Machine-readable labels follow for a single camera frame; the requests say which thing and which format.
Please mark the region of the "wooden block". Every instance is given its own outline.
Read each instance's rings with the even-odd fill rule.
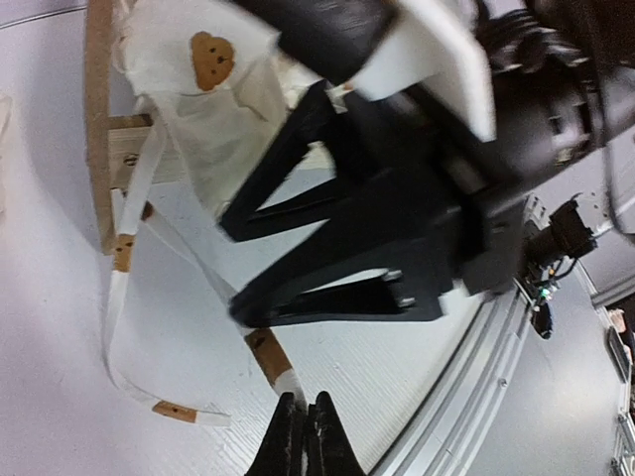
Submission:
[[[112,0],[90,0],[86,16],[84,104],[86,161],[104,253],[112,252],[114,226],[108,164],[110,42]]]
[[[152,120],[147,116],[111,117],[108,131],[110,187],[126,190]],[[185,173],[172,144],[161,158],[153,183],[179,181]]]

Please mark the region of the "wire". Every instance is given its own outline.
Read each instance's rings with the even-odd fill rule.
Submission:
[[[599,114],[602,120],[602,126],[599,134],[600,146],[602,147],[602,154],[604,158],[604,186],[606,188],[606,199],[608,204],[608,216],[611,220],[615,230],[626,238],[631,244],[635,245],[635,233],[626,231],[624,223],[622,222],[617,212],[616,199],[615,199],[615,182],[613,177],[614,161],[612,146],[609,144],[612,137],[610,123],[608,121],[608,114],[606,112],[606,91],[604,89],[604,74],[607,71],[604,70],[605,61],[602,61],[604,55],[604,46],[601,40],[601,33],[597,24],[597,18],[590,7],[589,0],[580,2],[584,8],[583,17],[586,20],[586,27],[588,29],[588,36],[590,40],[590,56],[592,63],[593,80],[597,88],[597,98],[599,102]]]

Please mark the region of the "black clamp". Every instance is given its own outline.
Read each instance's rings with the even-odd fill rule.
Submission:
[[[283,394],[245,476],[301,474],[365,476],[327,392],[319,394],[307,412],[294,394]]]

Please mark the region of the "robotic arm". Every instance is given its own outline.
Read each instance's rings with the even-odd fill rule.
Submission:
[[[632,3],[531,0],[491,19],[480,0],[473,35],[432,0],[235,3],[280,30],[287,54],[354,91],[336,113],[328,83],[314,84],[223,213],[236,241],[325,220],[235,297],[232,317],[251,327],[433,320],[454,280],[475,294],[517,278],[549,338],[563,259],[591,252],[598,230],[574,199],[536,226],[527,196],[635,125]],[[598,56],[598,38],[609,55]],[[264,207],[316,141],[336,177]],[[385,273],[326,286],[369,269]],[[247,474],[363,472],[321,394],[308,413],[281,398]]]

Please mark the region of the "white cloth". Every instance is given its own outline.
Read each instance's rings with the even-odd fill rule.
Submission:
[[[123,2],[115,64],[163,117],[194,193],[212,216],[244,183],[286,116],[273,51],[276,33],[217,0]],[[208,32],[231,43],[235,66],[209,93],[195,81],[190,40]]]

